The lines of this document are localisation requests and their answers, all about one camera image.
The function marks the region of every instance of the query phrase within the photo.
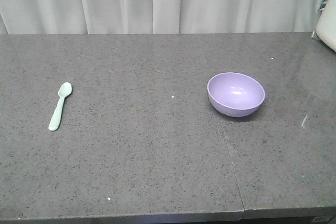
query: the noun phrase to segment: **speckled stone surface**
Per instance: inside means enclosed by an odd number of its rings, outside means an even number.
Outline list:
[[[335,52],[303,34],[245,38],[229,68],[219,63],[266,92],[257,113],[221,118],[243,218],[336,215]]]
[[[2,36],[1,219],[239,219],[206,91],[213,61],[194,39],[202,37]],[[51,132],[66,81],[73,92]]]
[[[336,214],[336,55],[308,33],[0,36],[0,62],[0,220]],[[228,71],[265,87],[252,116],[212,108]]]

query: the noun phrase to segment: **white object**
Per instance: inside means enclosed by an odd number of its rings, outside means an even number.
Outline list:
[[[316,25],[316,34],[336,51],[336,0],[328,0]]]
[[[59,123],[61,121],[64,99],[65,97],[70,95],[71,92],[72,92],[72,86],[69,82],[63,83],[62,86],[59,88],[58,91],[59,100],[55,108],[54,114],[50,120],[49,130],[55,131],[58,129]]]

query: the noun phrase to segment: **plastic spoon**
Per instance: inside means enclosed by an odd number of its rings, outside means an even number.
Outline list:
[[[55,108],[54,114],[50,120],[49,130],[55,131],[58,129],[59,123],[61,121],[64,99],[65,97],[70,95],[71,92],[72,92],[72,86],[69,82],[63,83],[62,86],[59,88],[58,91],[59,100]]]

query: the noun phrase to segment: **bowl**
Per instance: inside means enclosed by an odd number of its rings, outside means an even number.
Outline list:
[[[242,73],[220,73],[208,82],[211,104],[220,113],[239,118],[255,112],[265,99],[261,84]]]

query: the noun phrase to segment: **curtain fold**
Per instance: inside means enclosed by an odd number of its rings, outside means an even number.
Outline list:
[[[322,0],[0,0],[0,34],[311,31]]]

